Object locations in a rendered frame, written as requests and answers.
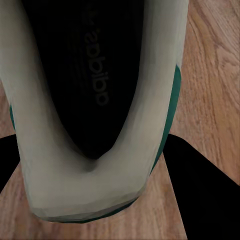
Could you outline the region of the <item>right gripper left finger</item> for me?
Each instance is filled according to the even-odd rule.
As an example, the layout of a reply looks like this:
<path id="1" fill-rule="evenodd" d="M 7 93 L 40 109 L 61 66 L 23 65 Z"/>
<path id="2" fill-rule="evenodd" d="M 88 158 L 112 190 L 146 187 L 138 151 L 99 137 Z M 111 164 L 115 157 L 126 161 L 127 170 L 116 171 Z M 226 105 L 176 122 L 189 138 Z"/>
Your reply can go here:
<path id="1" fill-rule="evenodd" d="M 16 134 L 0 138 L 0 193 L 20 161 Z"/>

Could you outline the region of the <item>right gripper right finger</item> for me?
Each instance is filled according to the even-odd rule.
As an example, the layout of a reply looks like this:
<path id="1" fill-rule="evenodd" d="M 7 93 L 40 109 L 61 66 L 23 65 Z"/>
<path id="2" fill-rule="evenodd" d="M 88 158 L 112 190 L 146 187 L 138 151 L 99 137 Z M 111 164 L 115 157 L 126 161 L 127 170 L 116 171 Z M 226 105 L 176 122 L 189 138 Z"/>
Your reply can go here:
<path id="1" fill-rule="evenodd" d="M 240 240 L 240 186 L 181 137 L 163 155 L 188 240 Z"/>

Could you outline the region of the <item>gym shoe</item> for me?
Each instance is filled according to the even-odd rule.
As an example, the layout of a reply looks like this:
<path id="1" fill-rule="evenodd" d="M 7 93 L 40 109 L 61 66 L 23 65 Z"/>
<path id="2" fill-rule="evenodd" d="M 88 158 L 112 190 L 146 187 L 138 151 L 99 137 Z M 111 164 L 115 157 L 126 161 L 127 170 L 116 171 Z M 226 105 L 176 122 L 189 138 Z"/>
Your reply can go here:
<path id="1" fill-rule="evenodd" d="M 189 0 L 0 0 L 0 78 L 30 211 L 84 224 L 140 197 L 181 88 Z"/>

